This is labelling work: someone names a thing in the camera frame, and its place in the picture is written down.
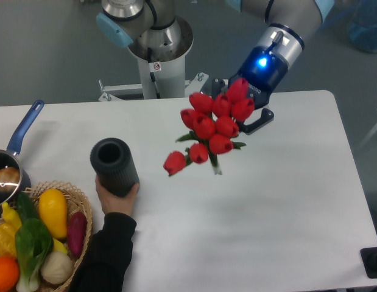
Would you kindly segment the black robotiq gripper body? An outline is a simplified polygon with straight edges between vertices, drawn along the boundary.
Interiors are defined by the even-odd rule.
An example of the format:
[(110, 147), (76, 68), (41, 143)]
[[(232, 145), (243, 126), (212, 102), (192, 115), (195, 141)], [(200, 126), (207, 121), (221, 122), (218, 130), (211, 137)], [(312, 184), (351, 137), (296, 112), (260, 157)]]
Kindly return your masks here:
[(248, 81), (247, 97), (252, 94), (255, 108), (260, 109), (269, 103), (270, 95), (288, 70), (286, 61), (274, 53), (274, 45), (257, 46), (252, 49), (237, 73), (228, 79), (228, 86), (239, 78), (245, 78)]

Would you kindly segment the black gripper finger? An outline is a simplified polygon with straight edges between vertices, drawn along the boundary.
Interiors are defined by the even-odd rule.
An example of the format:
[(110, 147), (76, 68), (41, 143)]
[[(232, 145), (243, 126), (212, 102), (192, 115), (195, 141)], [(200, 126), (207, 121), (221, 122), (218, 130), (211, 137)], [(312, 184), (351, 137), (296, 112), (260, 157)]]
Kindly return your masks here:
[(273, 121), (274, 117), (275, 117), (275, 115), (274, 115), (273, 111), (269, 108), (264, 107), (261, 110), (261, 115), (260, 115), (259, 119), (255, 120), (254, 122), (252, 122), (248, 125), (246, 125), (242, 122), (238, 122), (237, 125), (239, 127), (239, 132), (244, 133), (246, 135), (251, 135), (254, 132), (261, 129), (262, 127), (264, 127), (265, 125), (267, 125), (268, 123), (270, 123), (271, 121)]
[(222, 78), (213, 78), (210, 82), (210, 93), (212, 99), (216, 99), (217, 96), (228, 88), (228, 80)]

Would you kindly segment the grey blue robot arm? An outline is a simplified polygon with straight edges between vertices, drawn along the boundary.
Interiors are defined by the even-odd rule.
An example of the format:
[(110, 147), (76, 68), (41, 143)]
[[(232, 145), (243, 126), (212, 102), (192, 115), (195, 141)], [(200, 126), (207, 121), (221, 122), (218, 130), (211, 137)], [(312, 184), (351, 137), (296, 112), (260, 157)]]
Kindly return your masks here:
[[(262, 17), (267, 29), (237, 72), (227, 81), (214, 79), (217, 96), (239, 78), (248, 81), (247, 96), (261, 117), (239, 124), (252, 134), (273, 120), (270, 95), (323, 24), (333, 1), (230, 1), (239, 12)], [(96, 16), (99, 30), (115, 46), (128, 48), (138, 61), (145, 99), (183, 97), (185, 57), (193, 44), (191, 26), (175, 13), (173, 1), (103, 1)]]

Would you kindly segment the black sleeved forearm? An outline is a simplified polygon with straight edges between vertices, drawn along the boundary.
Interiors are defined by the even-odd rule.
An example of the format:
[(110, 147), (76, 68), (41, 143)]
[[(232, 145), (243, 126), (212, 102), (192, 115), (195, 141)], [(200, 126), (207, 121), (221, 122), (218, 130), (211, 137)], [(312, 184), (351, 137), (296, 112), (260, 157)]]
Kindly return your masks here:
[(132, 259), (136, 221), (122, 213), (109, 213), (103, 228), (89, 243), (69, 291), (121, 291)]

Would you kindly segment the person's hand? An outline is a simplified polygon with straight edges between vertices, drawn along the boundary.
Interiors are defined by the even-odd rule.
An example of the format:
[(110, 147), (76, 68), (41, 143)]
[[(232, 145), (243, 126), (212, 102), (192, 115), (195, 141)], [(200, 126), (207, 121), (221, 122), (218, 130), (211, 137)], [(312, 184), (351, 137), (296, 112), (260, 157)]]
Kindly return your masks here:
[(102, 186), (98, 176), (95, 177), (95, 185), (102, 206), (102, 211), (105, 215), (109, 213), (121, 213), (130, 217), (132, 216), (136, 196), (140, 187), (139, 183), (134, 184), (128, 194), (124, 197), (118, 197), (110, 193), (104, 186)]

